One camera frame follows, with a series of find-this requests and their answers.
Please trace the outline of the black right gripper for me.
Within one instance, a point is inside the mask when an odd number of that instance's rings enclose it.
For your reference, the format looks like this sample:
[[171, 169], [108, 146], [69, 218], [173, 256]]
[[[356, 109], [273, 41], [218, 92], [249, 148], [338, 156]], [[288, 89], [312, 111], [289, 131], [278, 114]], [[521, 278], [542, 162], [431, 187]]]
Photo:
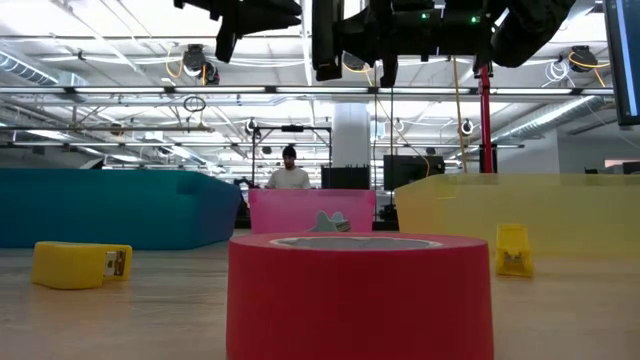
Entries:
[[[381, 60], [380, 86], [395, 85], [398, 56], [472, 56], [490, 46], [485, 0], [370, 0], [344, 21], [344, 50], [363, 61]], [[342, 50], [334, 26], [343, 0], [313, 0], [312, 66], [317, 81], [342, 76]]]

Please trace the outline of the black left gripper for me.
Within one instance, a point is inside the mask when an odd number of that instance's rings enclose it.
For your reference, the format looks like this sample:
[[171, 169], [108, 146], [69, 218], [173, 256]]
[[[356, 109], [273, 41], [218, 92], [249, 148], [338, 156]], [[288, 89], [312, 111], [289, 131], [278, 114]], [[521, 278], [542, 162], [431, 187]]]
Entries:
[[176, 8], [191, 5], [220, 21], [216, 36], [216, 58], [231, 61], [237, 36], [286, 29], [301, 23], [302, 7], [295, 0], [173, 0]]

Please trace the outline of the pink plastic bin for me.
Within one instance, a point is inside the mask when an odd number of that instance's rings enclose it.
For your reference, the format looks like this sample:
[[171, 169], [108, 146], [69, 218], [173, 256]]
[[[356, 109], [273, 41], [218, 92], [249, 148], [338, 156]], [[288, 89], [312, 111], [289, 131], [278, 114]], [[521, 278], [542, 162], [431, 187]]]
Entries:
[[352, 232], [370, 232], [373, 227], [373, 190], [251, 189], [248, 199], [254, 234], [306, 232], [321, 213], [329, 219], [341, 214]]

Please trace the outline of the yellow plastic bin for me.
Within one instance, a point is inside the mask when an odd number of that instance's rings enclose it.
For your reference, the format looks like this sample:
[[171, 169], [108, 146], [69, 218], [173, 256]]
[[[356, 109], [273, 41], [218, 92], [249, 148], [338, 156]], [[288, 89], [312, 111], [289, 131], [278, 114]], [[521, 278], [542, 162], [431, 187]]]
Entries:
[[537, 257], [640, 259], [640, 175], [437, 175], [395, 192], [404, 233], [468, 236], [494, 247], [523, 225]]

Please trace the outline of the teal plastic bin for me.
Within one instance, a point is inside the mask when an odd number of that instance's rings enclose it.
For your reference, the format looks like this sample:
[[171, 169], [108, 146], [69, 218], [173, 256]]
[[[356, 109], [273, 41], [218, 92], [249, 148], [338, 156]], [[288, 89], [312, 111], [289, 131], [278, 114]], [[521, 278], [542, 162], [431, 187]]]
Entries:
[[196, 172], [0, 169], [0, 248], [194, 249], [231, 238], [240, 198], [237, 186]]

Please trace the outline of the black background monitor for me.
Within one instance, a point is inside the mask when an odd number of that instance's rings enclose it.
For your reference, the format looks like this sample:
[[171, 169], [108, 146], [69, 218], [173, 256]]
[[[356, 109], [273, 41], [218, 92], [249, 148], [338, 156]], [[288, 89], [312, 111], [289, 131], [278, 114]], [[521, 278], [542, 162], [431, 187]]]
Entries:
[[384, 189], [395, 190], [428, 176], [445, 173], [441, 156], [385, 155], [383, 157]]
[[371, 187], [369, 166], [322, 167], [323, 189], [369, 190]]

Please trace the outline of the red desk lamp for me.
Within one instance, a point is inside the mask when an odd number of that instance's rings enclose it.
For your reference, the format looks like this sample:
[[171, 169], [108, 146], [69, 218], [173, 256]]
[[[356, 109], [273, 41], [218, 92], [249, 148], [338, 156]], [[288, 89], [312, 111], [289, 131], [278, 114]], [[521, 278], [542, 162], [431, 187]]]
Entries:
[[490, 71], [489, 65], [484, 65], [479, 71], [479, 93], [481, 106], [481, 173], [493, 173], [493, 145], [491, 141], [491, 112], [490, 112]]

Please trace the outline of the black background rig frame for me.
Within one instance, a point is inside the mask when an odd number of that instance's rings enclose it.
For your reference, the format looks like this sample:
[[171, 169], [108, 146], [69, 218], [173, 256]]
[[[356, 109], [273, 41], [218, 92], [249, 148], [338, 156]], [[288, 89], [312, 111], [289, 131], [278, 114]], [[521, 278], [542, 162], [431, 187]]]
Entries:
[[[257, 142], [257, 133], [265, 130], [261, 140], [266, 140], [273, 131], [280, 131], [283, 133], [303, 133], [305, 131], [312, 132], [329, 150], [329, 167], [332, 167], [333, 157], [333, 131], [330, 127], [318, 127], [318, 126], [306, 126], [306, 125], [281, 125], [281, 126], [258, 126], [254, 125], [251, 131], [251, 181], [256, 183], [256, 150], [259, 145]], [[325, 140], [320, 136], [320, 131], [326, 131], [328, 133], [328, 140]]]

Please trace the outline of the orange-red tape roll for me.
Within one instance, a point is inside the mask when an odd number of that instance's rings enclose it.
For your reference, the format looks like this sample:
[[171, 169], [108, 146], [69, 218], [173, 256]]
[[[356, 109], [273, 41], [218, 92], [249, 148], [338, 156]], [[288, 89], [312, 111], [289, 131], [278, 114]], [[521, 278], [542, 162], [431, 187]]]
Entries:
[[299, 233], [229, 244], [228, 360], [494, 360], [489, 249]]

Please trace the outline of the yellow mini stapler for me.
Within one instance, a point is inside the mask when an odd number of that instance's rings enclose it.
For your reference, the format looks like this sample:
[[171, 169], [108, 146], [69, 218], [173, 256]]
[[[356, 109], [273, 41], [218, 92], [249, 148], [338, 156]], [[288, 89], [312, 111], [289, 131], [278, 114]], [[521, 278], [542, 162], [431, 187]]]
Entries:
[[41, 241], [35, 244], [30, 280], [58, 290], [99, 288], [127, 281], [133, 249], [129, 245]]
[[533, 277], [534, 263], [526, 226], [497, 226], [495, 270], [497, 275], [502, 276]]

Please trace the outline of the white building column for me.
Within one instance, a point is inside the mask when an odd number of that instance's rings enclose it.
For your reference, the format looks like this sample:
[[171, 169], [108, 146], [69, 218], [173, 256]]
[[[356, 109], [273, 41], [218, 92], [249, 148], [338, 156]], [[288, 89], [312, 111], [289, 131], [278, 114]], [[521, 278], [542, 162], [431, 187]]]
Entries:
[[370, 118], [365, 103], [336, 103], [332, 130], [332, 159], [335, 166], [369, 165]]

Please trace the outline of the black computer monitor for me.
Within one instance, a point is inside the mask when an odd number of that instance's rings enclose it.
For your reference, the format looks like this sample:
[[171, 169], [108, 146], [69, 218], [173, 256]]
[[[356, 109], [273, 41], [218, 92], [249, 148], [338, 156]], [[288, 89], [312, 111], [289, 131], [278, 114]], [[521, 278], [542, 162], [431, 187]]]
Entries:
[[640, 0], [603, 0], [603, 9], [618, 125], [640, 126]]

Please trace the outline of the person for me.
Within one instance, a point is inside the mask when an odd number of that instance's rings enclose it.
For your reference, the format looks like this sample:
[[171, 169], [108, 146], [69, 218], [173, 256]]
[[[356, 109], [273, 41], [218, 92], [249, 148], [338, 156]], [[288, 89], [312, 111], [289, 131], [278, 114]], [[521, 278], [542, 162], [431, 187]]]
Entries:
[[284, 167], [273, 172], [267, 182], [268, 189], [310, 189], [309, 174], [296, 165], [297, 153], [293, 146], [282, 151]]

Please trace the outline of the small metal clip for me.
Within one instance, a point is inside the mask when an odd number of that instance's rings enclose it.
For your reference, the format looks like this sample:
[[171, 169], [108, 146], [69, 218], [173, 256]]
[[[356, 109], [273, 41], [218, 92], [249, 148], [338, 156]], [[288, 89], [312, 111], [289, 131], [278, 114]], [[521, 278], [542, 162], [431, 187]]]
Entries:
[[351, 223], [341, 212], [329, 215], [325, 211], [319, 211], [316, 215], [314, 226], [309, 232], [350, 232]]

